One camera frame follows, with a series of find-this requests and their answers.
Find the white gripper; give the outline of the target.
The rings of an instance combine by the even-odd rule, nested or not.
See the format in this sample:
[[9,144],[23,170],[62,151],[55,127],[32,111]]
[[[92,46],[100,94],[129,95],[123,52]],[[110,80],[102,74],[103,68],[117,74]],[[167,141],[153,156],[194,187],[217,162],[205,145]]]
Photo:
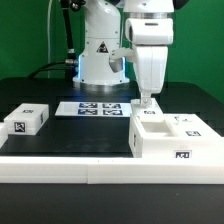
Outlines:
[[161,92],[168,45],[173,43],[173,20],[128,18],[125,35],[134,50],[133,67],[141,94],[140,104],[149,106],[151,94]]

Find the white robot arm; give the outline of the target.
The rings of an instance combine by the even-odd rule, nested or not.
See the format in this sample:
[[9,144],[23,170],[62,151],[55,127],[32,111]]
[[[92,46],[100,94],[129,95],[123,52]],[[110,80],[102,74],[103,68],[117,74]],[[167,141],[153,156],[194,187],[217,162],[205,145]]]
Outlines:
[[[140,105],[161,92],[168,46],[173,42],[174,0],[59,0],[68,56],[78,65],[75,83],[111,88],[129,82],[124,63],[133,64]],[[85,47],[75,54],[69,12],[85,10]]]

